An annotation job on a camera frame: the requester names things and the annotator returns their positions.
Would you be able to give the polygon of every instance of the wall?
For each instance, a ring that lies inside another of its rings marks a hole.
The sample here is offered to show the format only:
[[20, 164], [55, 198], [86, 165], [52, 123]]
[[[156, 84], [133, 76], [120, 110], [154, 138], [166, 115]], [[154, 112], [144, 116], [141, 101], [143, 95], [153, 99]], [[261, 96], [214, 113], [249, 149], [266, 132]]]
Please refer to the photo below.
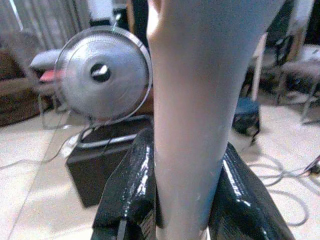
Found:
[[112, 0], [87, 0], [92, 20], [109, 18], [113, 22]]

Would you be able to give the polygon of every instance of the red object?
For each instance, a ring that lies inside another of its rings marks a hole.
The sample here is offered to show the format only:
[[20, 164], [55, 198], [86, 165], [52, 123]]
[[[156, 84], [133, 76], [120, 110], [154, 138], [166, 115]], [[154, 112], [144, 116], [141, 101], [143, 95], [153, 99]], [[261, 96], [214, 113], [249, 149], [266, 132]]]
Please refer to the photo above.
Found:
[[55, 79], [55, 71], [54, 70], [47, 70], [40, 77], [40, 82], [51, 83], [54, 81], [54, 79]]

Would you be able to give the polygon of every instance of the black shiny object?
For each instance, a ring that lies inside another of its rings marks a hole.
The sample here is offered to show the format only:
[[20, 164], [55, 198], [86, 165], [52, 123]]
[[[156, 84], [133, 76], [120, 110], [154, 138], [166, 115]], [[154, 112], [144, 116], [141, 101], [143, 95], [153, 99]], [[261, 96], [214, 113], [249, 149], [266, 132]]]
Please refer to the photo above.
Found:
[[156, 180], [153, 131], [139, 132], [106, 182], [92, 240], [155, 240]]
[[229, 143], [209, 219], [211, 240], [294, 240], [266, 187]]

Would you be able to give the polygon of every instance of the curtain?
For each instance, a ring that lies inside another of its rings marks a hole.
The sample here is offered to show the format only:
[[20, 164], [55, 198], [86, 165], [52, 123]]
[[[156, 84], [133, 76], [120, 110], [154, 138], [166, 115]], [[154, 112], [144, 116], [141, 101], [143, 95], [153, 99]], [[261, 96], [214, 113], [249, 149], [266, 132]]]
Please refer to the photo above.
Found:
[[0, 31], [32, 32], [47, 50], [60, 49], [88, 28], [86, 0], [0, 0]]

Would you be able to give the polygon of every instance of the floor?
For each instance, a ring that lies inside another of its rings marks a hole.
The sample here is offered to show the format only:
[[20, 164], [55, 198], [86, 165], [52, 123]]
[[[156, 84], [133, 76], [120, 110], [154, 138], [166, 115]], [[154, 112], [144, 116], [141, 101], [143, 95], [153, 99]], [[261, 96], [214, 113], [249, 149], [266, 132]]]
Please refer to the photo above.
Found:
[[[302, 105], [273, 106], [273, 97], [260, 92], [261, 132], [256, 144], [231, 132], [229, 141], [248, 165], [281, 166], [289, 171], [306, 166], [320, 154], [320, 123], [301, 125]], [[310, 120], [320, 119], [318, 107]], [[41, 119], [0, 128], [0, 166], [21, 159], [45, 161], [53, 157], [65, 139], [77, 134], [84, 121], [73, 115], [47, 112], [51, 125], [67, 122], [68, 129], [43, 130]], [[0, 169], [0, 240], [89, 240], [97, 207], [83, 208], [65, 167], [67, 147], [46, 164], [20, 163]], [[266, 167], [252, 167], [257, 175], [277, 174]], [[301, 222], [290, 229], [297, 240], [320, 239], [320, 177], [285, 178], [269, 187], [284, 219]]]

